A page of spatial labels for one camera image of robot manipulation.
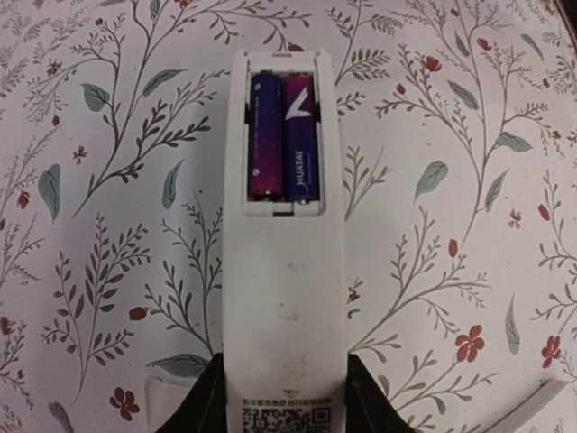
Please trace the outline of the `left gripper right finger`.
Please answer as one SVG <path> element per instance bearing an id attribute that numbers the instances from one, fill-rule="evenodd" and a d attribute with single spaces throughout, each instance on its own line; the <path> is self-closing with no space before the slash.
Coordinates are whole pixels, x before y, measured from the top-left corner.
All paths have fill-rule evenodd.
<path id="1" fill-rule="evenodd" d="M 395 411 L 362 359 L 347 355 L 346 433 L 414 433 Z"/>

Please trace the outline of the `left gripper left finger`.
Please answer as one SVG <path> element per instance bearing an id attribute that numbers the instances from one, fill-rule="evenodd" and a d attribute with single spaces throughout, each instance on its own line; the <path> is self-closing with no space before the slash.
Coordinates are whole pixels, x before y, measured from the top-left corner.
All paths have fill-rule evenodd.
<path id="1" fill-rule="evenodd" d="M 176 411 L 155 432 L 226 433 L 224 356 L 215 354 Z"/>

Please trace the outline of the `slim white remote control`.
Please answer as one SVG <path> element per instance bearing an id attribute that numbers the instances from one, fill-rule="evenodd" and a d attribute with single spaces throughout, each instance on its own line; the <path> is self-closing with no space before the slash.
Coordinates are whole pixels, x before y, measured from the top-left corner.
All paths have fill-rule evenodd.
<path id="1" fill-rule="evenodd" d="M 251 80 L 281 79 L 283 193 L 249 197 Z M 320 199 L 285 196 L 283 82 L 311 75 Z M 223 356 L 232 432 L 342 432 L 346 426 L 342 146 L 327 51 L 239 51 L 224 165 Z"/>

